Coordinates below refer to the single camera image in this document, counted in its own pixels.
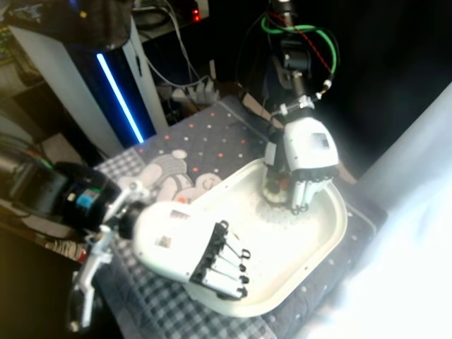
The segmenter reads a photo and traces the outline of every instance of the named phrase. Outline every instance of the gray tablecloth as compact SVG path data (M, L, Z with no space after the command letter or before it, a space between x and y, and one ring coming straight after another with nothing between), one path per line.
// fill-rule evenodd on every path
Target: gray tablecloth
M191 202L263 156L266 122L233 97L185 119L98 167L120 186L139 178L149 201ZM184 288L145 269L130 242L118 240L111 265L96 275L125 339L292 338L372 240L385 214L340 180L349 221L343 241L276 309L262 316L223 316L190 300Z

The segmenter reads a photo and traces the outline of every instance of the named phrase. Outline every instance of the white curtain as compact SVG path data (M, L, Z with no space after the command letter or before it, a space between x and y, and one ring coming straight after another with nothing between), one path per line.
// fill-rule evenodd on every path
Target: white curtain
M452 85L357 185L388 221L301 338L452 338Z

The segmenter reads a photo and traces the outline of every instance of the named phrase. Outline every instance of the bright white light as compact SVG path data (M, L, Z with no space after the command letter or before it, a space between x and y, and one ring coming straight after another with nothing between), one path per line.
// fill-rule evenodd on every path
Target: bright white light
M104 56L101 53L98 53L96 55L97 60L99 61L99 64L102 67L102 70L104 71L108 82L110 83L110 86L113 89L114 94L116 95L116 98L118 99L119 104L122 107L122 110L124 112L124 115L126 116L127 120L129 121L129 124L131 128L133 129L133 132L135 133L135 136L139 143L144 142L143 137L141 136L140 130L138 129L135 120L133 120L132 113L130 113L129 108L127 107L126 102L124 101L124 98L122 97L121 92L119 91L118 85L116 84L116 81L113 78L112 72L108 68L107 62L105 61Z

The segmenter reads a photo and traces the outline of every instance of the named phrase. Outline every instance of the green wire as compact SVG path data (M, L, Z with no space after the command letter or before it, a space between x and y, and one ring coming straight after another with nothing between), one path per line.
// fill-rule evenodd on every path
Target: green wire
M267 23L267 18L264 16L261 21L261 27L264 30L264 32L266 32L268 34L283 34L283 33L285 33L285 30L301 30L301 31L303 31L303 30L316 29L316 26L312 26L312 25L298 25L298 26L294 26L294 27L289 26L285 30L280 30L280 29L269 28L269 27L267 27L266 23ZM327 36L327 34L325 34L324 31L316 30L316 33L318 35L320 35L325 40L325 42L328 44L328 46L330 47L331 56L333 59L333 64L331 65L331 73L334 74L336 72L336 66L338 65L338 55L336 53L336 49L334 48L334 44L331 41L330 37Z

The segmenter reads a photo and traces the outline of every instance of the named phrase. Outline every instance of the red wire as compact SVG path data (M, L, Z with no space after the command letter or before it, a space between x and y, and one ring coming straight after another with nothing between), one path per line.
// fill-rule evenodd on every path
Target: red wire
M278 14L273 13L273 12L268 12L268 14L270 14L274 18L277 18L279 21L282 21L286 26L292 26L297 31L297 33L300 34L308 42L309 46L311 46L311 48L313 49L314 53L319 58L320 62L325 66L326 69L328 69L328 72L331 73L330 66L328 66L328 64L326 63L325 59L321 56L320 52L317 50L317 47L314 45L314 43L311 41L311 39L308 38L308 36L306 34L304 34L301 30L299 30L293 24L289 23L282 16L279 16Z

